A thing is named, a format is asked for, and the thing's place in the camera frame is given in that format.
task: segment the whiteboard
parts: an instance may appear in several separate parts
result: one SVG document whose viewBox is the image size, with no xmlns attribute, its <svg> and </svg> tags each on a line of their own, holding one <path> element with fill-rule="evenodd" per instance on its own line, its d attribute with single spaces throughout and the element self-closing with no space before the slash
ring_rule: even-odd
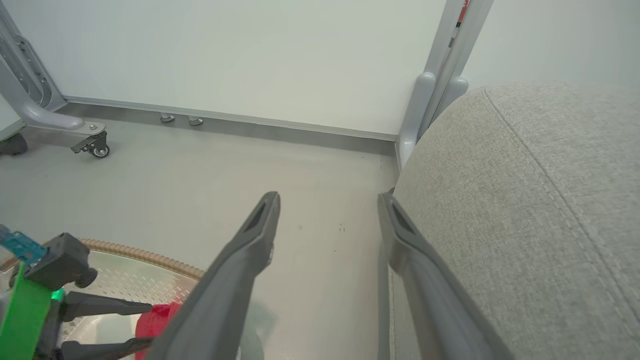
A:
<svg viewBox="0 0 640 360">
<path fill-rule="evenodd" d="M 397 134 L 445 0 L 4 0 L 64 96 Z"/>
<path fill-rule="evenodd" d="M 495 0 L 462 76 L 638 87 L 640 1 Z"/>
</svg>

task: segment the green panel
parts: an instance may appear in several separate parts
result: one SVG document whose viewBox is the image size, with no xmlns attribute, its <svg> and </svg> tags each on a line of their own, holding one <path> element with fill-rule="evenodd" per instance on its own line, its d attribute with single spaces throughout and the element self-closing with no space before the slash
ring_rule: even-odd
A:
<svg viewBox="0 0 640 360">
<path fill-rule="evenodd" d="M 51 291 L 23 278 L 20 264 L 13 294 L 0 329 L 0 360 L 30 360 L 51 306 Z"/>
</svg>

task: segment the green light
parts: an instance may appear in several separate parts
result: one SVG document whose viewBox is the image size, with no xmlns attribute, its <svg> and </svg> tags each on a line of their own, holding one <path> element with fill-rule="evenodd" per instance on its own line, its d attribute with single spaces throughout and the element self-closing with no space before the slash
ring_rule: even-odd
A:
<svg viewBox="0 0 640 360">
<path fill-rule="evenodd" d="M 65 287 L 61 287 L 60 289 L 51 293 L 51 300 L 62 301 L 65 297 Z"/>
</svg>

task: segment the gray fabric sofa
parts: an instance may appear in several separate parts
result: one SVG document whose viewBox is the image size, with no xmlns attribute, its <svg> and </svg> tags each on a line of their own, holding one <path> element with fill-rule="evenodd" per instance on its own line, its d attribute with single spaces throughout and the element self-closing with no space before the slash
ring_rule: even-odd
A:
<svg viewBox="0 0 640 360">
<path fill-rule="evenodd" d="M 516 358 L 640 358 L 639 93 L 474 90 L 394 196 Z M 416 358 L 401 306 L 392 357 Z"/>
</svg>

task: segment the gray floor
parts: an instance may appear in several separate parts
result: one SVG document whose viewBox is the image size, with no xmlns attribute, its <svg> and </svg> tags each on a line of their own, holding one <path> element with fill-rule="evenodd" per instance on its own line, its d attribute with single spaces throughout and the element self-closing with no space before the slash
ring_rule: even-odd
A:
<svg viewBox="0 0 640 360">
<path fill-rule="evenodd" d="M 112 154 L 28 129 L 31 150 L 0 157 L 0 223 L 38 239 L 67 231 L 207 268 L 260 196 L 282 211 L 272 264 L 256 280 L 243 358 L 374 359 L 376 196 L 393 187 L 392 143 L 98 106 L 64 109 L 108 129 Z"/>
</svg>

